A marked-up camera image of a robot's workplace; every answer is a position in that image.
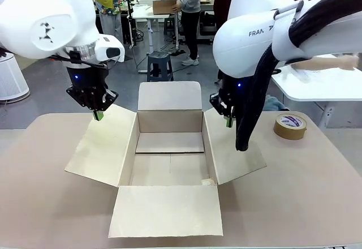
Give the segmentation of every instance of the gray pants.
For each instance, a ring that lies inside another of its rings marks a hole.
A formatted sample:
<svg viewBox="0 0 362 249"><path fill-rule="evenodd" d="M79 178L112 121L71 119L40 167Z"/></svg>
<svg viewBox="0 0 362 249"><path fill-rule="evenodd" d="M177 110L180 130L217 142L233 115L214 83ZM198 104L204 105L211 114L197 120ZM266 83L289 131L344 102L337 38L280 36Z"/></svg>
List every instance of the gray pants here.
<svg viewBox="0 0 362 249"><path fill-rule="evenodd" d="M120 14L105 15L100 14L103 34L115 36L123 43L122 24L120 22Z"/></svg>

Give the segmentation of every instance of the roll of tape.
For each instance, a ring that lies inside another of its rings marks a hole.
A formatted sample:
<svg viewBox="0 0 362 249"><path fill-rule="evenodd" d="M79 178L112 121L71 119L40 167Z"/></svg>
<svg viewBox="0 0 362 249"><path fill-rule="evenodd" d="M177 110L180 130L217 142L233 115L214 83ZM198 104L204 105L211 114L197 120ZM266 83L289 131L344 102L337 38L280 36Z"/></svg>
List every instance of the roll of tape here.
<svg viewBox="0 0 362 249"><path fill-rule="evenodd" d="M274 124L274 132L287 140L300 140L307 130L307 122L294 114L281 114L277 116Z"/></svg>

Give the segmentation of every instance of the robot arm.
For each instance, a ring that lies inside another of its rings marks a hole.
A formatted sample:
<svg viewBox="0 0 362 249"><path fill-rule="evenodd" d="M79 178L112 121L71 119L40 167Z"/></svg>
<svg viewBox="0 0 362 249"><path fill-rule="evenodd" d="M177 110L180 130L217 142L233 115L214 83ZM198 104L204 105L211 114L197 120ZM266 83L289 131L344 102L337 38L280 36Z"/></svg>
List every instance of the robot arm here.
<svg viewBox="0 0 362 249"><path fill-rule="evenodd" d="M27 58L52 57L67 67L67 93L101 119L118 97L109 90L104 62L124 47L115 37L99 34L92 0L0 0L0 47Z"/></svg>
<svg viewBox="0 0 362 249"><path fill-rule="evenodd" d="M360 3L361 0L263 0L259 4L265 6L265 11L259 7L259 13L235 16L223 25L215 37L213 51L225 77L210 102L227 117L228 126L236 119L237 150L248 148L270 78L278 65L315 55L361 51Z"/></svg>

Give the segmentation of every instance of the floral shirt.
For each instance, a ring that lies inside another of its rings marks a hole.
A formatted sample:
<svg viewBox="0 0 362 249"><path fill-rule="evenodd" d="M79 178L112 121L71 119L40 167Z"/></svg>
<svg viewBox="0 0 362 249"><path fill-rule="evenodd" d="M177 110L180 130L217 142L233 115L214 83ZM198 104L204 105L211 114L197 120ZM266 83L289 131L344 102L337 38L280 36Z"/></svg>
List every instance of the floral shirt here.
<svg viewBox="0 0 362 249"><path fill-rule="evenodd" d="M121 3L122 0L113 0L113 8L103 7L101 4L97 3L97 8L100 14L117 15L120 13Z"/></svg>

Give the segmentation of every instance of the white cylinder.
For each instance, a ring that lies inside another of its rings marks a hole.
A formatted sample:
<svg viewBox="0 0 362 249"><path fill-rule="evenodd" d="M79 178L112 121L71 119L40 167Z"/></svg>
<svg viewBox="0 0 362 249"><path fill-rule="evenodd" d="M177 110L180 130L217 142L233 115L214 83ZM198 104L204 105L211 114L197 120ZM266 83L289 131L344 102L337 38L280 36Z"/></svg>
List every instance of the white cylinder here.
<svg viewBox="0 0 362 249"><path fill-rule="evenodd" d="M0 57L0 102L25 97L29 87L13 54Z"/></svg>

